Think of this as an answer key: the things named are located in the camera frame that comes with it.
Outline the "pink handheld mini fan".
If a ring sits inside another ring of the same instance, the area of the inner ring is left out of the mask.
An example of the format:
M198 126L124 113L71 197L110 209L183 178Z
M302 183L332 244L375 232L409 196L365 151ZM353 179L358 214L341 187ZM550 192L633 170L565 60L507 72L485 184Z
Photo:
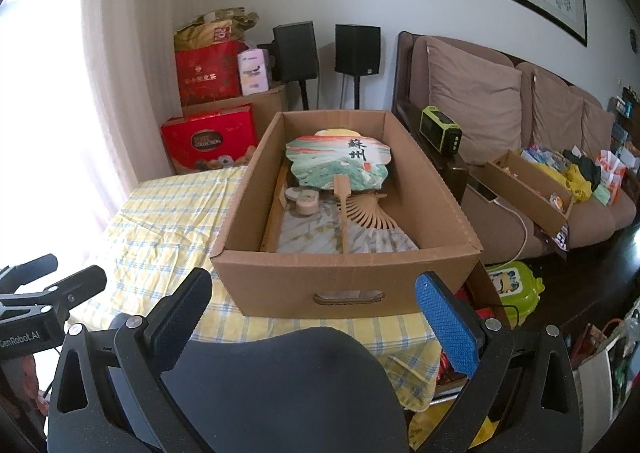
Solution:
M285 199L295 204L299 216L312 216L319 210L320 193L318 190L302 187L290 187L284 191Z

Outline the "painted round paddle fan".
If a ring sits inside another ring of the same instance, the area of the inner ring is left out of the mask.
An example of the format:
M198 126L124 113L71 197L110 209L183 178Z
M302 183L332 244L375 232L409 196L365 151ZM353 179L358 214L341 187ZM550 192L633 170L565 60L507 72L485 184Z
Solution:
M291 172L307 189L332 191L340 214L342 253L349 253L347 199L356 192L381 190L392 151L378 139L349 129L300 136L285 147Z

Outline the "yellow plaid bed sheet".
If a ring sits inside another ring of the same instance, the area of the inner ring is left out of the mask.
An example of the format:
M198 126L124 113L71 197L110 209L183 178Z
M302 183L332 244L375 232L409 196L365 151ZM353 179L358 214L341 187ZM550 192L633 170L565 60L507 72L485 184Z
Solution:
M193 268L212 270L209 255L243 175L243 169L218 170L135 188L96 258L107 275L106 288L74 309L70 320L105 329L117 314L148 314ZM192 337L202 343L245 343L320 326L362 343L382 363L405 409L421 412L430 405L442 348L418 313L346 320L245 317L215 277L212 298Z

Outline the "large open cardboard box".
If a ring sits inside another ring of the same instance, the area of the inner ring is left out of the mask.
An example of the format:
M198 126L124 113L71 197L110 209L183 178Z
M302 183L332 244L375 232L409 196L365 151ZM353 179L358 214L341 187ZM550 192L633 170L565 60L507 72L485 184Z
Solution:
M277 254L260 244L286 143L323 128L348 128L387 144L383 210L416 244L381 254ZM318 110L273 117L235 190L213 249L220 280L242 314L285 319L386 317L416 312L414 283L435 272L457 291L480 263L482 244L438 171L388 111Z

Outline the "narrow cardboard tray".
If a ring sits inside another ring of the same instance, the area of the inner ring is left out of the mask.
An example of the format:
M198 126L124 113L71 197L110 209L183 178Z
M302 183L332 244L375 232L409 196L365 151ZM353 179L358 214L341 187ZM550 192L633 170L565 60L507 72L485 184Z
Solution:
M574 196L561 184L514 152L483 166L480 180L533 220L548 236L568 224Z

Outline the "brown fabric sofa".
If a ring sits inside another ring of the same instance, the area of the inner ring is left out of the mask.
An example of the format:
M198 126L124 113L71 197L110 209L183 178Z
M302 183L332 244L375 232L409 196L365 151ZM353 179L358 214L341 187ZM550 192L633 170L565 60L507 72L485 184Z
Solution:
M613 113L541 66L401 32L393 112L460 202L487 265L604 242L638 214L603 168Z

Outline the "white orange paper bag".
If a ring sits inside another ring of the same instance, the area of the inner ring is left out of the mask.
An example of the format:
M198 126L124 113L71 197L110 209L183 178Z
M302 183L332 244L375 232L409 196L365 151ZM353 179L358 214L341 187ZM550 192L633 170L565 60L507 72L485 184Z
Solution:
M600 151L596 158L596 164L601 173L600 184L596 189L596 198L603 205L611 206L620 197L626 166L614 153L608 150Z

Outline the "right beige sofa cushion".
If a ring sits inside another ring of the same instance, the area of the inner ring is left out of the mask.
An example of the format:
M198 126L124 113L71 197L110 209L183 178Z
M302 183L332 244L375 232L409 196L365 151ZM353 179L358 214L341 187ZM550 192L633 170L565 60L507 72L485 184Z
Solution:
M601 106L584 101L582 109L582 150L590 158L596 158L601 150L610 150L612 130L615 121L613 113Z

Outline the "red tea gift bag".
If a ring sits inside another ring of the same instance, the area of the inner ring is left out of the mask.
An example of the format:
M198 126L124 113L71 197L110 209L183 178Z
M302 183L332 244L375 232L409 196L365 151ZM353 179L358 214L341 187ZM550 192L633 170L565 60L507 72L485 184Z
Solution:
M182 106L242 95L238 55L247 46L238 40L175 53Z

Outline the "white pink tissue pack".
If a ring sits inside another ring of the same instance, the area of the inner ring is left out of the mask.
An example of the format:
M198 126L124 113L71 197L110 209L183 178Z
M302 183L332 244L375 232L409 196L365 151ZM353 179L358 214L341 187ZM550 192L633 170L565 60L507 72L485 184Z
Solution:
M270 57L266 49L250 48L240 52L238 69L244 97L262 94L270 89Z

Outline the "gold shopping bag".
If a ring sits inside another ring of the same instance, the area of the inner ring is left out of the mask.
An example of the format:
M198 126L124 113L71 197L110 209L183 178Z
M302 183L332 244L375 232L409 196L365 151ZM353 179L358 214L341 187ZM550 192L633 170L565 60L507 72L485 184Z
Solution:
M174 33L175 52L195 50L208 46L244 42L245 33L256 26L258 13L244 7L211 11L194 19Z

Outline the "right black speaker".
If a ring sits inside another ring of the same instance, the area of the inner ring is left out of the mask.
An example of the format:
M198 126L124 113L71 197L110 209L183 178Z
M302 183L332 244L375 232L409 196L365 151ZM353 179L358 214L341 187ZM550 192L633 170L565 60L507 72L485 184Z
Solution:
M381 64L381 28L373 25L335 25L334 70L352 76L354 109L360 109L362 77L378 75Z

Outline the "black speaker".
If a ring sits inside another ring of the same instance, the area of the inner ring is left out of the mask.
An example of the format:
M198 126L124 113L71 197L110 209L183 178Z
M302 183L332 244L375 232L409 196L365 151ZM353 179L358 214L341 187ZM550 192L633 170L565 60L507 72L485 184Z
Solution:
M334 70L352 76L354 109L360 109L362 77L378 75L381 64L381 28L373 25L335 25Z
M309 110L308 80L319 77L319 60L314 22L277 25L272 29L276 43L281 80L298 83L303 110Z

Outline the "left black speaker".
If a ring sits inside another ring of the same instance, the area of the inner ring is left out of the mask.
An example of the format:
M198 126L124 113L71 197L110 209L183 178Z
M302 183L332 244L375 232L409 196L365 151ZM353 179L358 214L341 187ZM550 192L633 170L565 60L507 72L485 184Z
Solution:
M272 29L276 43L281 80L298 83L303 110L309 110L308 80L319 77L319 60L314 22L277 25Z

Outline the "white sheer curtain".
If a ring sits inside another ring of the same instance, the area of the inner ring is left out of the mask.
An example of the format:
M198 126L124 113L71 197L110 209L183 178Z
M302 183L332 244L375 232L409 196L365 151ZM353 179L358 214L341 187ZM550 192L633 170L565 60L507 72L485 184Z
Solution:
M174 34L203 0L82 0L90 83L119 190L172 168L160 125L181 112Z

